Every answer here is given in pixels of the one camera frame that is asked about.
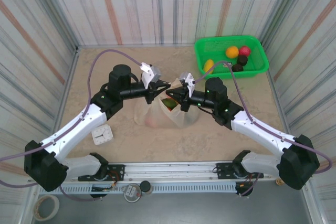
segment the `white plastic bag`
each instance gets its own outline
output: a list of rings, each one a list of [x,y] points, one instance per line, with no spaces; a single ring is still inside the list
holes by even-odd
[[[171,84],[171,89],[180,87],[179,79]],[[158,95],[152,104],[147,104],[145,99],[138,99],[134,108],[134,120],[138,125],[152,128],[185,128],[192,125],[198,119],[199,109],[190,106],[188,112],[181,111],[181,105],[177,105],[170,111],[161,100],[169,98],[165,92]]]

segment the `green basket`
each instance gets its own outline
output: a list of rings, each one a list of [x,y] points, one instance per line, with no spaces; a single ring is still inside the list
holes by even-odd
[[[205,74],[203,66],[209,59],[213,60],[215,63],[220,60],[225,60],[231,62],[232,65],[236,64],[237,58],[229,59],[225,55],[225,50],[231,46],[236,46],[238,48],[241,46],[248,46],[251,49],[247,64],[243,66],[244,71],[234,73],[236,78],[250,78],[259,73],[263,73],[268,69],[268,60],[259,40],[253,36],[243,35],[198,40],[195,43],[195,51],[200,72]],[[219,77],[221,79],[232,78],[229,69],[222,64],[218,65],[213,73],[208,74],[205,78],[209,79],[212,77]]]

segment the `corrugated metal wall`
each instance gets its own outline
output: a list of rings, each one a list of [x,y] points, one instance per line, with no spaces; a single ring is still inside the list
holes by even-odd
[[[0,156],[22,152],[54,127],[75,46],[46,0],[0,0]],[[0,163],[1,179],[24,184],[23,158]],[[0,223],[18,223],[26,190],[0,186]]]
[[[292,133],[310,137],[334,162],[314,177],[329,223],[336,223],[335,5],[336,0],[288,0],[263,43]]]
[[[52,0],[81,45],[260,37],[281,0]]]

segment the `orange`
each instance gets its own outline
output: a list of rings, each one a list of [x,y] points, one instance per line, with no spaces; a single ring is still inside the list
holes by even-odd
[[[236,46],[228,47],[225,51],[225,55],[229,59],[237,58],[239,55],[239,49]]]

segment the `clock face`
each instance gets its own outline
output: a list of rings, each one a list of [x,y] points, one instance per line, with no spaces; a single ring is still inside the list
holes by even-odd
[[[93,141],[96,145],[113,139],[111,127],[107,124],[95,128],[92,132]]]

